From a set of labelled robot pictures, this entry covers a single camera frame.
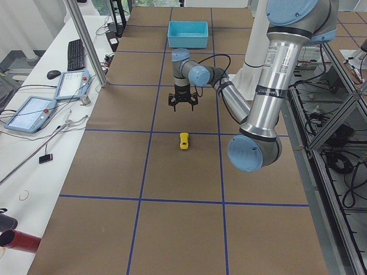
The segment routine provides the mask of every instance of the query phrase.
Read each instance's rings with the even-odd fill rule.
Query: red cylinder
[[[36,253],[40,242],[41,238],[14,229],[6,230],[0,235],[0,246],[3,248],[12,248],[30,253]]]

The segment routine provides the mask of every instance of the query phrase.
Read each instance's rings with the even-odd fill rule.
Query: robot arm
[[[335,37],[339,0],[269,0],[267,37],[270,44],[255,97],[250,107],[220,68],[202,66],[185,49],[172,52],[175,95],[169,104],[190,99],[190,83],[210,84],[222,94],[229,111],[240,123],[241,135],[228,145],[228,156],[242,171],[256,171],[275,162],[282,145],[274,130],[286,98],[291,76],[303,46],[321,44]]]

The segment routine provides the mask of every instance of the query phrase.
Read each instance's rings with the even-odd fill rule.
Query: computer mouse
[[[55,77],[58,77],[61,74],[61,72],[59,70],[50,70],[47,73],[47,78],[48,79],[54,79]]]

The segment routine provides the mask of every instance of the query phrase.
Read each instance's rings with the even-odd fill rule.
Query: metal rod
[[[70,12],[71,18],[73,19],[76,31],[78,32],[79,37],[82,40],[85,49],[87,50],[93,70],[97,75],[101,87],[103,88],[107,85],[107,79],[100,65],[96,50],[91,40],[91,36],[88,33],[87,26],[83,20],[83,15],[81,14],[78,4],[75,0],[65,0],[65,3]]]
[[[23,160],[20,164],[18,164],[16,166],[16,168],[12,169],[1,181],[0,181],[0,185],[2,185],[7,179],[10,178],[11,175],[13,175],[19,168],[21,168],[23,166],[23,164],[25,164],[28,160],[30,160],[32,157],[34,157],[36,155],[36,153],[38,153],[40,151],[40,149],[43,148],[43,146],[45,146],[47,143],[50,142],[50,140],[52,140],[60,131],[62,131],[65,127],[67,126],[67,124],[65,123],[64,125],[60,126],[59,129],[57,129],[53,134],[50,135],[50,137],[48,139],[46,139],[40,146],[38,146],[38,148],[36,150],[34,150],[25,160]]]
[[[135,1],[134,0],[127,0],[127,5],[128,5],[128,12],[131,13],[132,8],[135,6]]]

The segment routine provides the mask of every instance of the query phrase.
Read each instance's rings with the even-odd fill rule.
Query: yellow toy car
[[[189,133],[180,133],[179,140],[179,147],[181,150],[189,149]]]

